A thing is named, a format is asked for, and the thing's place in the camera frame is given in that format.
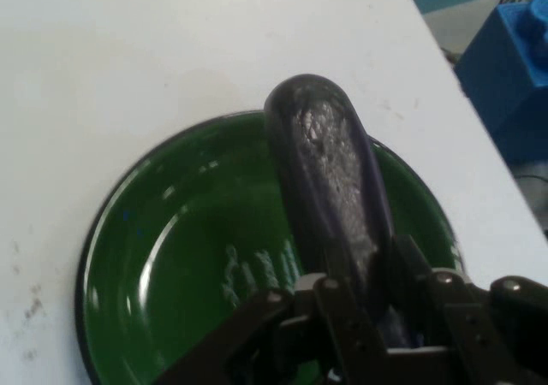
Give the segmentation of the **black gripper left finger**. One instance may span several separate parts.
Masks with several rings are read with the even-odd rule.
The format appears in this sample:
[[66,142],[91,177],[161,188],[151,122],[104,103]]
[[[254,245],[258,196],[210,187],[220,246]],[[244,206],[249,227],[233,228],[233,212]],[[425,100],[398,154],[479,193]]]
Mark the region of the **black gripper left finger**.
[[343,279],[256,293],[157,379],[159,384],[289,384],[300,365],[337,368],[347,384],[381,373],[387,351]]

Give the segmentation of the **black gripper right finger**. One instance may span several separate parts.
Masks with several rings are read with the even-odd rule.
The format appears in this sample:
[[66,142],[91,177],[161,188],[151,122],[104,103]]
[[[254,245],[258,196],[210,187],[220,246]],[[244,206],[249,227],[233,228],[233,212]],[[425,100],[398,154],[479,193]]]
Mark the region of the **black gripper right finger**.
[[391,303],[425,343],[386,353],[388,383],[547,382],[546,286],[509,275],[481,289],[432,268],[409,236],[393,239],[384,270]]

